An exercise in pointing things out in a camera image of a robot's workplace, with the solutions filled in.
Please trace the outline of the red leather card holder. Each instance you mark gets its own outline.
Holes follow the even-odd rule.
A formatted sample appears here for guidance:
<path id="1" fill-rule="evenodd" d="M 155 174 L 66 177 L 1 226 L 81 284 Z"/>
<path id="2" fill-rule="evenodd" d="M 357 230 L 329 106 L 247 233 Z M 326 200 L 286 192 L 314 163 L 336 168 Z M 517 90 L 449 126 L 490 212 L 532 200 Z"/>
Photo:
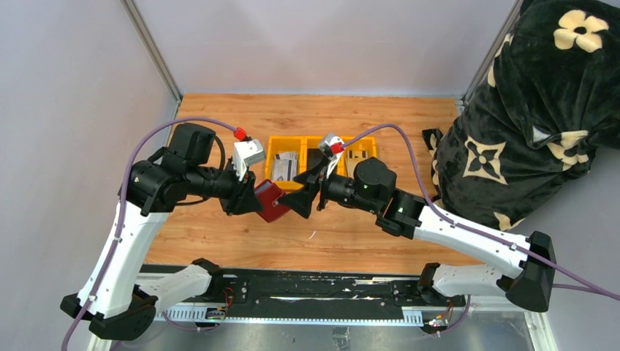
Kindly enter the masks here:
<path id="1" fill-rule="evenodd" d="M 267 223 L 275 222 L 290 211 L 290 208 L 280 203 L 286 192 L 269 179 L 257 185 L 254 190 L 257 199 L 262 205 L 258 215 Z"/>

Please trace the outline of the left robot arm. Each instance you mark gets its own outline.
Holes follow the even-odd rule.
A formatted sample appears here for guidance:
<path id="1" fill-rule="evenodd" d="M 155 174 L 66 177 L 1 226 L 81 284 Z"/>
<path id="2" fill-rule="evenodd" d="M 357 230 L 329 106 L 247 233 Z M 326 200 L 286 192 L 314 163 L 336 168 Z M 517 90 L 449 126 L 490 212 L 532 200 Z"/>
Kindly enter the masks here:
<path id="1" fill-rule="evenodd" d="M 147 284 L 137 277 L 157 233 L 187 197 L 217 199 L 228 216 L 261 212 L 250 167 L 265 159 L 260 141 L 239 128 L 231 156 L 217 167 L 207 161 L 222 141 L 209 118 L 185 118 L 173 126 L 169 143 L 149 158 L 130 156 L 118 192 L 116 216 L 104 249 L 83 288 L 65 296 L 61 309 L 104 340 L 132 341 L 143 335 L 155 316 L 188 298 L 233 302 L 222 269 L 206 259 Z"/>

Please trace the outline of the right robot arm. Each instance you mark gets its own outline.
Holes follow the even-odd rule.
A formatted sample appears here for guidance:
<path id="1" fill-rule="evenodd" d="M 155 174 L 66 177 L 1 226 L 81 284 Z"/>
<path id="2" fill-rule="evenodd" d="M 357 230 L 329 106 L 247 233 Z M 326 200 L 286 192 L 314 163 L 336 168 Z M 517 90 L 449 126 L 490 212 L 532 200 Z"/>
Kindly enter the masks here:
<path id="1" fill-rule="evenodd" d="M 504 296 L 531 312 L 549 310 L 556 262 L 549 235 L 493 230 L 435 208 L 398 189 L 396 173 L 375 157 L 358 163 L 351 178 L 327 175 L 326 168 L 321 163 L 298 175 L 295 180 L 303 187 L 279 203 L 309 218 L 316 197 L 319 211 L 333 201 L 374 214 L 375 224 L 388 234 L 446 246 L 480 261 L 469 266 L 427 264 L 417 283 L 425 304 L 457 295 Z"/>

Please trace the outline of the white cards stack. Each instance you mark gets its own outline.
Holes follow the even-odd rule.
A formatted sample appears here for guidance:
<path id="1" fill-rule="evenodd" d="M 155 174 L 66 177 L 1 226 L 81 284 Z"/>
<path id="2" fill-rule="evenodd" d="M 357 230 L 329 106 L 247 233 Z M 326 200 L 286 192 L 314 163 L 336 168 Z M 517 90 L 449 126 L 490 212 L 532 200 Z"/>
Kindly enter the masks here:
<path id="1" fill-rule="evenodd" d="M 292 181 L 298 174 L 298 153 L 285 151 L 275 154 L 271 168 L 272 181 Z"/>

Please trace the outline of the black cards stack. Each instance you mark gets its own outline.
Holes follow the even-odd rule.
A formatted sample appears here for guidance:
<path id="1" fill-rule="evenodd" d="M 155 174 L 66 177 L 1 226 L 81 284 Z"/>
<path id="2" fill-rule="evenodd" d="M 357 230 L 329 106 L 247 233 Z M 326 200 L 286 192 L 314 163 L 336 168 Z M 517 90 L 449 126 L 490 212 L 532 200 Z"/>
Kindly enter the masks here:
<path id="1" fill-rule="evenodd" d="M 317 163 L 321 162 L 324 159 L 326 160 L 326 164 L 327 164 L 328 158 L 323 154 L 323 152 L 319 148 L 309 148 L 307 151 L 307 161 L 306 161 L 307 170 L 313 168 Z"/>

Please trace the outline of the tan cards stack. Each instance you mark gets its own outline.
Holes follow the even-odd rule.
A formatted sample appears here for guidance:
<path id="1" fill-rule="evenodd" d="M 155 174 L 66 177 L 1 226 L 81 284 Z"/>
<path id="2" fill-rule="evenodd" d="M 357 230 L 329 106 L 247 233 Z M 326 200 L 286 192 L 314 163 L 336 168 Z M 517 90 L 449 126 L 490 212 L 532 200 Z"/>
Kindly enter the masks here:
<path id="1" fill-rule="evenodd" d="M 368 159 L 368 152 L 366 150 L 348 150 L 345 157 L 347 176 L 352 178 L 357 165 L 366 159 Z"/>

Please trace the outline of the black floral blanket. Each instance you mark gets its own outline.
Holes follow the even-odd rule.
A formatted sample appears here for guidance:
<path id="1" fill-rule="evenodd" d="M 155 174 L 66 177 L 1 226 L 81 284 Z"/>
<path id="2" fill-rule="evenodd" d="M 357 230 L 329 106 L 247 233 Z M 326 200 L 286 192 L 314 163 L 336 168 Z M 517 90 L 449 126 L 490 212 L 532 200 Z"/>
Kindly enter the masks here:
<path id="1" fill-rule="evenodd" d="M 437 206 L 519 225 L 619 147 L 619 8 L 525 1 L 464 111 L 423 138 Z"/>

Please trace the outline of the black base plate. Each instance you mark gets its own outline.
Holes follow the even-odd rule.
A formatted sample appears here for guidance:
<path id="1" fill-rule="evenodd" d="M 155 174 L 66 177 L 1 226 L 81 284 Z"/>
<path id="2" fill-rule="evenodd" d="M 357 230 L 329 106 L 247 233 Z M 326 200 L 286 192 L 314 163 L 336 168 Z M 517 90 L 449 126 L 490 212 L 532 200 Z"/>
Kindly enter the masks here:
<path id="1" fill-rule="evenodd" d="M 424 298 L 409 274 L 224 270 L 231 317 L 291 320 L 397 320 L 404 307 L 463 307 L 464 296 Z"/>

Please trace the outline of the aluminium frame rail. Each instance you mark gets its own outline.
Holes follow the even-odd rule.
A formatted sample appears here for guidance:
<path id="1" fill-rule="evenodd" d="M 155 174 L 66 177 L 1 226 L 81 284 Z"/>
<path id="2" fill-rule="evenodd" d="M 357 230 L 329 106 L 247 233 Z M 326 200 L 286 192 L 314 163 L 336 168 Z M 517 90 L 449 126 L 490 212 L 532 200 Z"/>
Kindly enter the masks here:
<path id="1" fill-rule="evenodd" d="M 352 350 L 354 335 L 369 346 L 409 350 L 556 350 L 548 318 L 503 295 L 445 297 L 423 275 L 274 271 L 226 268 L 216 285 L 161 306 L 160 289 L 178 266 L 145 265 L 130 310 L 95 319 L 90 350 L 148 350 L 163 332 L 206 341 L 211 350 L 247 350 L 276 337 L 286 348 L 311 340 L 313 349 Z"/>

